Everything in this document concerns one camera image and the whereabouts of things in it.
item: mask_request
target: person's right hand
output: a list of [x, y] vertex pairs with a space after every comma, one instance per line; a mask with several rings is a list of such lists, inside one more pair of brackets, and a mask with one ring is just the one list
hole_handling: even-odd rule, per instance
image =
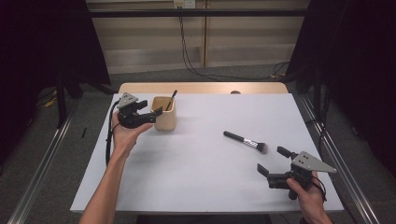
[[119, 111], [113, 114], [112, 118], [112, 130], [114, 137], [114, 151], [115, 153], [120, 153], [121, 156], [126, 160], [131, 153], [132, 148], [136, 144], [137, 137], [150, 129], [152, 127], [152, 123], [145, 123], [137, 128], [128, 129], [120, 125], [120, 121], [118, 118]]
[[[318, 177], [317, 172], [312, 172], [314, 177]], [[312, 181], [320, 186], [317, 179], [312, 178]], [[332, 223], [330, 218], [327, 216], [323, 207], [323, 198], [319, 189], [313, 185], [309, 186], [306, 190], [292, 178], [287, 179], [288, 185], [298, 195], [298, 201], [300, 203], [300, 209], [303, 214], [303, 218], [308, 223]]]

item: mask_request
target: wall outlet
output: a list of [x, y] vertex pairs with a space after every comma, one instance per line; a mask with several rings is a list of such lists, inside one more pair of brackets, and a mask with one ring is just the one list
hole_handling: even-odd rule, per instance
[[184, 8], [184, 0], [174, 0], [174, 8]]
[[183, 8], [195, 8], [195, 0], [185, 0]]

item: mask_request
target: wall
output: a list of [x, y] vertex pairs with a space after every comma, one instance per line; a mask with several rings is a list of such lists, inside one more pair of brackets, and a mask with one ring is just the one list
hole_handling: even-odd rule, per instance
[[[306, 8], [308, 0], [196, 0], [197, 8]], [[88, 0], [89, 9], [173, 8], [173, 1]], [[279, 63], [304, 18], [183, 18], [194, 67]], [[110, 74], [183, 68], [179, 18], [93, 19]]]

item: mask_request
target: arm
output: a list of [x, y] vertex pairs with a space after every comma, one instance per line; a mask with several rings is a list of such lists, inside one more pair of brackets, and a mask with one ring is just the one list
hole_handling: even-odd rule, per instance
[[114, 113], [112, 119], [113, 153], [99, 186], [82, 214], [79, 221], [81, 224], [113, 222], [126, 159], [136, 144], [139, 134], [152, 127], [152, 124], [146, 123], [135, 129], [124, 128], [117, 125], [119, 123], [117, 115], [118, 112]]
[[[313, 172], [314, 177], [318, 177], [316, 172]], [[327, 216], [323, 207], [323, 199], [319, 189], [314, 186], [309, 187], [307, 190], [303, 189], [300, 184], [292, 178], [287, 180], [288, 185], [298, 194], [301, 212], [303, 218], [310, 224], [327, 224], [332, 223]]]

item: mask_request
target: white table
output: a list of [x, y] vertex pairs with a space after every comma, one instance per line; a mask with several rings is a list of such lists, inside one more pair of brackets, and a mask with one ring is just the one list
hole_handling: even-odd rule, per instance
[[[148, 100], [155, 93], [133, 93]], [[291, 94], [187, 94], [176, 97], [177, 127], [169, 133], [154, 128], [143, 133], [125, 166], [117, 211], [137, 214], [251, 214], [299, 211], [285, 189], [269, 189], [257, 163], [270, 173], [290, 170], [282, 146], [318, 157], [315, 145]], [[140, 113], [149, 112], [149, 107]], [[240, 134], [269, 146], [263, 155], [223, 136]], [[82, 212], [106, 169], [107, 120], [71, 207]], [[328, 211], [343, 210], [327, 174]]]

